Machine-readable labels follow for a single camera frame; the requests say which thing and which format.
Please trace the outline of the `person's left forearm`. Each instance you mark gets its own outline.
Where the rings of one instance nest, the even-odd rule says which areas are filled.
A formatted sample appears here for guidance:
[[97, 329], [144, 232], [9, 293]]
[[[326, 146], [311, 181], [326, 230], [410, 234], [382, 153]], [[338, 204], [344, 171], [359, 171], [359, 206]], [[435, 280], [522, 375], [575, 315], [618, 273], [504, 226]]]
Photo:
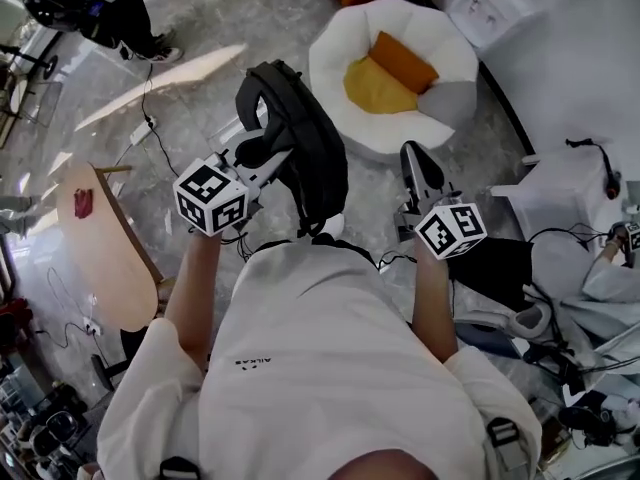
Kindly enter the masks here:
[[181, 348], [202, 372], [213, 339], [220, 250], [220, 235], [191, 235], [165, 311], [165, 318], [176, 328]]

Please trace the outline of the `white power strip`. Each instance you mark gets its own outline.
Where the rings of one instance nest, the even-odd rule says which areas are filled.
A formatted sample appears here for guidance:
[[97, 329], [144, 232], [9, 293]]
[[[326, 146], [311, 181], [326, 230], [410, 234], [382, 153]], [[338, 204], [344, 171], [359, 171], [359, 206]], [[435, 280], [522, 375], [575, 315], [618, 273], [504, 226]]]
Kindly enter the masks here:
[[143, 122], [130, 134], [129, 140], [132, 146], [140, 144], [152, 131], [155, 130], [157, 120], [147, 116]]

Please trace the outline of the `person's white t-shirt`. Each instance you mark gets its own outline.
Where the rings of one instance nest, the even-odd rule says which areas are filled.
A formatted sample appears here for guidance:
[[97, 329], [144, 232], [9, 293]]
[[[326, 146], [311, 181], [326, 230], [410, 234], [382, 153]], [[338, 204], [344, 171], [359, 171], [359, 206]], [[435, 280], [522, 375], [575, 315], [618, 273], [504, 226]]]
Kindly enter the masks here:
[[[104, 480], [158, 480], [174, 456], [201, 480], [534, 480], [542, 429], [511, 381], [458, 342], [441, 363], [378, 270], [330, 272], [310, 248], [251, 257], [204, 372], [165, 314], [152, 321], [98, 433]], [[496, 417], [527, 455], [512, 473]]]

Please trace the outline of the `white cabinet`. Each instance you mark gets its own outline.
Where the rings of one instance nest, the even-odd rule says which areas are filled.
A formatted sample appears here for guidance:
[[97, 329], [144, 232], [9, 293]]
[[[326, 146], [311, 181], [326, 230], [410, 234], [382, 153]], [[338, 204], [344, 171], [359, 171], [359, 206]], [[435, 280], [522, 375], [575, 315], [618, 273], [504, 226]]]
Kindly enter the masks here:
[[574, 233], [606, 232], [625, 218], [625, 183], [620, 194], [610, 199], [605, 193], [607, 156], [614, 173], [622, 172], [616, 151], [603, 142], [596, 146], [563, 146], [561, 149], [525, 157], [531, 167], [515, 185], [495, 185], [494, 197], [508, 200], [524, 238], [547, 228]]

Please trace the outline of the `white round beanbag chair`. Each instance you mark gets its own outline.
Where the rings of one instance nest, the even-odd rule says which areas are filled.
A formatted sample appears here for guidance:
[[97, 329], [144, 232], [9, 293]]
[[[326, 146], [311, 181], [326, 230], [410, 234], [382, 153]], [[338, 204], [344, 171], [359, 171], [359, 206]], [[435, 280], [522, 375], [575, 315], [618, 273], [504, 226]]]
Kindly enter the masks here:
[[[355, 60], [369, 56], [378, 33], [392, 35], [438, 72], [417, 94], [417, 109], [370, 114], [352, 103], [343, 78]], [[338, 11], [309, 50], [313, 94], [351, 147], [388, 158], [414, 140], [428, 149], [451, 138], [473, 117], [478, 58], [449, 17], [405, 0], [377, 0]]]

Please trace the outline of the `orange square cushion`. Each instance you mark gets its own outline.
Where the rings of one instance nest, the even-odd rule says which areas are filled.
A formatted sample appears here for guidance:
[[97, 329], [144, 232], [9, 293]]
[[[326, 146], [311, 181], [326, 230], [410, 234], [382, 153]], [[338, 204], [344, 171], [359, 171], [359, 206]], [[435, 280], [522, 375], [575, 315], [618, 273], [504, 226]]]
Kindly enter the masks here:
[[426, 92], [439, 79], [430, 63], [384, 31], [378, 33], [369, 57], [416, 94]]

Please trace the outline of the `white water dispenser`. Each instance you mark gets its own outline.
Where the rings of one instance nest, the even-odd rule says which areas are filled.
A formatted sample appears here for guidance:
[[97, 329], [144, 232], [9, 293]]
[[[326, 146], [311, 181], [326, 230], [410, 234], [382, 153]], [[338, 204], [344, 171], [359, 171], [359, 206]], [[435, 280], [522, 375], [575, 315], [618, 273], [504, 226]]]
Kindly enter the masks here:
[[489, 48], [541, 10], [541, 0], [453, 0], [446, 14], [477, 50]]

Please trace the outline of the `person's right white shoe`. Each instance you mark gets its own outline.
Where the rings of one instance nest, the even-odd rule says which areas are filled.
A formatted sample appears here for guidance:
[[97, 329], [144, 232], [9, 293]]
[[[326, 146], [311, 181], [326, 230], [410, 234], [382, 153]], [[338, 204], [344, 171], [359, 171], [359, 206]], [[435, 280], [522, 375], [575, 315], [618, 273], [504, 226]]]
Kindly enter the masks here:
[[323, 228], [321, 229], [321, 234], [327, 234], [331, 236], [334, 240], [338, 239], [343, 231], [345, 226], [345, 218], [343, 213], [338, 213], [330, 218], [328, 218]]

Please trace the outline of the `red cloth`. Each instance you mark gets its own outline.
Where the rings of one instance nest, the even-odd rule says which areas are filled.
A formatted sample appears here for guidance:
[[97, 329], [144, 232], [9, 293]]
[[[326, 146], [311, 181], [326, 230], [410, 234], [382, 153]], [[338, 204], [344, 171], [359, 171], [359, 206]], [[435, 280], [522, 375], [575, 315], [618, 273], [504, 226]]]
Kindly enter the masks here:
[[74, 216], [85, 219], [93, 212], [93, 190], [76, 189], [74, 194]]

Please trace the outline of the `black backpack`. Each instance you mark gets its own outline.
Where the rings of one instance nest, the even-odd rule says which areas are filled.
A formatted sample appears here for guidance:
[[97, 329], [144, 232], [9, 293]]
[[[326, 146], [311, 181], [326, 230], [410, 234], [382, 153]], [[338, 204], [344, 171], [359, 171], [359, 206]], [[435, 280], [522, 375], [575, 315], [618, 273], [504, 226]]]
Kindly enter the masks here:
[[258, 169], [285, 153], [268, 178], [291, 191], [298, 235], [323, 233], [344, 211], [348, 162], [339, 132], [302, 75], [282, 60], [263, 62], [247, 70], [235, 102], [245, 130], [261, 135], [236, 148], [233, 165]]

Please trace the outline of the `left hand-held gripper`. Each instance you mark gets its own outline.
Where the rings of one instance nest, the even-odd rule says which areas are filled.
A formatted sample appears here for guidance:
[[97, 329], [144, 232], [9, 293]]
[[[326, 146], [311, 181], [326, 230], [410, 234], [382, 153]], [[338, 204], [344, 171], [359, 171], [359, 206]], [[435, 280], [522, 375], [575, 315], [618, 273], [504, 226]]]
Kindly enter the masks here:
[[277, 176], [292, 150], [274, 153], [259, 167], [233, 161], [263, 161], [268, 154], [264, 132], [238, 132], [219, 153], [194, 160], [173, 183], [178, 214], [197, 231], [212, 237], [229, 227], [241, 230], [261, 208], [261, 187]]

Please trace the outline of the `yellow seat cushion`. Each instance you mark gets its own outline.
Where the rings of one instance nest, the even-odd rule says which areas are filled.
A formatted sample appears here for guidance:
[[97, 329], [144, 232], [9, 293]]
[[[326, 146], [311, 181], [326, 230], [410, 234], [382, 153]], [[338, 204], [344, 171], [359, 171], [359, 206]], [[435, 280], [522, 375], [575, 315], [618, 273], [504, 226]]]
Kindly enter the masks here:
[[417, 109], [417, 94], [369, 56], [348, 66], [343, 85], [348, 99], [370, 114], [395, 114]]

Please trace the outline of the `person's right forearm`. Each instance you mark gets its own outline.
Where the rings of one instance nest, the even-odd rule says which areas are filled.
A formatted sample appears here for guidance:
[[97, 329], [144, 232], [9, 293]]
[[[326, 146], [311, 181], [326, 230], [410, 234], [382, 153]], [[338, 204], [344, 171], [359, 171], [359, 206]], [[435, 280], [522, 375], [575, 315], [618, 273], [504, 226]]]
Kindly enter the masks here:
[[458, 351], [449, 298], [449, 272], [419, 239], [415, 241], [416, 286], [411, 327], [441, 363]]

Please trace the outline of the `light wooden table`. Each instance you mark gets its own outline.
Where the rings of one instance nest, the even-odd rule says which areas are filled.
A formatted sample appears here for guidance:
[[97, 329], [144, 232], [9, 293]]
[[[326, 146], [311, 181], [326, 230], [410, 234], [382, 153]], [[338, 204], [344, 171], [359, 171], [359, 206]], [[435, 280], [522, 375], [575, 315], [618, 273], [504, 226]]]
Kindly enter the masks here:
[[[57, 216], [66, 245], [90, 292], [102, 322], [136, 332], [149, 325], [159, 306], [164, 278], [130, 227], [105, 175], [126, 166], [70, 168], [55, 190]], [[76, 189], [93, 190], [93, 212], [74, 216]]]

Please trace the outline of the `black harness buckle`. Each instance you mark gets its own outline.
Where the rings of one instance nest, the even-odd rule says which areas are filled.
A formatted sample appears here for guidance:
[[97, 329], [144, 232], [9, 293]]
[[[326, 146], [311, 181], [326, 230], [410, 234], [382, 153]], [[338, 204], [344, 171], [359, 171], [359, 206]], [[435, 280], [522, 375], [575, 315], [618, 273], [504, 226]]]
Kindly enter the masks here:
[[201, 474], [196, 464], [174, 456], [161, 463], [158, 480], [201, 480]]

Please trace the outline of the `grey white appliance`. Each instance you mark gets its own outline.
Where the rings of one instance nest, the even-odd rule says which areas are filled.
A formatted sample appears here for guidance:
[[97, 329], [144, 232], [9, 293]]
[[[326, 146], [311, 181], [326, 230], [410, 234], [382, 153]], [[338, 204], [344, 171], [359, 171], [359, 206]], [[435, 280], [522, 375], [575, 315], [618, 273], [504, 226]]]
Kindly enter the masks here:
[[501, 329], [458, 320], [454, 326], [457, 337], [466, 345], [503, 358], [521, 358], [511, 338]]

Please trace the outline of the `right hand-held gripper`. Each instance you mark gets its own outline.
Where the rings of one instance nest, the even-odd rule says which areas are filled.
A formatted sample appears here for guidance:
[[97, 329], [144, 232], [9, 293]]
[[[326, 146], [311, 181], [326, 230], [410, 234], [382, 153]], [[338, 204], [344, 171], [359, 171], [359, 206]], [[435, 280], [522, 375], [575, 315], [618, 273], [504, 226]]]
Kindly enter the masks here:
[[477, 205], [465, 201], [461, 191], [446, 194], [452, 189], [452, 182], [421, 144], [405, 142], [400, 161], [412, 203], [426, 203], [435, 196], [443, 196], [425, 213], [410, 210], [407, 205], [398, 211], [400, 242], [418, 238], [436, 259], [443, 260], [469, 252], [487, 237]]

